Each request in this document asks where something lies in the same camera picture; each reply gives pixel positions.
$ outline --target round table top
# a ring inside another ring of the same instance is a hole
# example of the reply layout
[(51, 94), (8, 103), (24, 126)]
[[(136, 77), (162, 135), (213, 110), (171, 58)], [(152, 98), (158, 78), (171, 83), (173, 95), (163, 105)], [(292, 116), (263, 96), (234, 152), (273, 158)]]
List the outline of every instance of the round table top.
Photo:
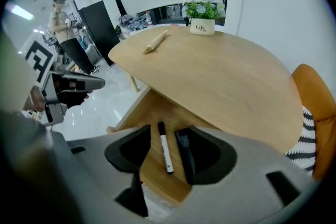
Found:
[[(150, 41), (168, 30), (149, 54)], [(268, 50), (215, 32), (154, 27), (129, 37), (109, 53), (112, 61), (156, 92), (231, 134), (265, 142), (279, 152), (298, 141), (303, 123), (296, 85)]]

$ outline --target orange chair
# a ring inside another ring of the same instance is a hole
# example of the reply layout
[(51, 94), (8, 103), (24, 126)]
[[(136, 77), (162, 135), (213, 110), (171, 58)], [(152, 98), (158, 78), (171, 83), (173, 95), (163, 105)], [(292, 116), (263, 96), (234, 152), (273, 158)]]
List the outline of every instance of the orange chair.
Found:
[(301, 64), (292, 77), (302, 105), (313, 115), (316, 135), (316, 162), (313, 178), (322, 179), (336, 156), (336, 103), (325, 82), (309, 65)]

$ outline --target table leg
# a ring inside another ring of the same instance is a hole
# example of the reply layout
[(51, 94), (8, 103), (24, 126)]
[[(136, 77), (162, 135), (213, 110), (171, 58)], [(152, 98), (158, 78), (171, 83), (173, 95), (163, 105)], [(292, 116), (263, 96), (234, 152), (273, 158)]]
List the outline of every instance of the table leg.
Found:
[(136, 92), (138, 92), (139, 89), (138, 89), (138, 86), (136, 85), (136, 82), (135, 82), (134, 77), (130, 75), (130, 79), (131, 79), (131, 84), (132, 84), (134, 90), (135, 90)]
[(112, 134), (112, 133), (116, 132), (116, 129), (114, 127), (111, 127), (111, 126), (107, 126), (106, 132), (107, 132), (107, 134)]

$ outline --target marker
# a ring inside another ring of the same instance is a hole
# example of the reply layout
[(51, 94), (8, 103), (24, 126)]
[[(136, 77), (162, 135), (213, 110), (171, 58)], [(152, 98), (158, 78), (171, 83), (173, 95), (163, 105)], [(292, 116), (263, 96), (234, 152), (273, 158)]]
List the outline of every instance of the marker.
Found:
[(159, 122), (157, 126), (159, 128), (162, 150), (163, 150), (163, 156), (164, 156), (164, 162), (166, 163), (167, 173), (172, 174), (174, 172), (174, 169), (173, 169), (172, 160), (170, 159), (167, 137), (166, 137), (166, 131), (164, 129), (163, 121)]

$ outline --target potted plant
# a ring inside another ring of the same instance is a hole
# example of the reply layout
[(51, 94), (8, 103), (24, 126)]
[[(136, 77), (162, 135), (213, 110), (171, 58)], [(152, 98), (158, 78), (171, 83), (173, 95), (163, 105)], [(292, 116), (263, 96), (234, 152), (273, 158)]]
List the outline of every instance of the potted plant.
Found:
[(182, 16), (191, 17), (190, 32), (211, 36), (215, 33), (215, 19), (225, 17), (225, 5), (214, 0), (183, 2)]

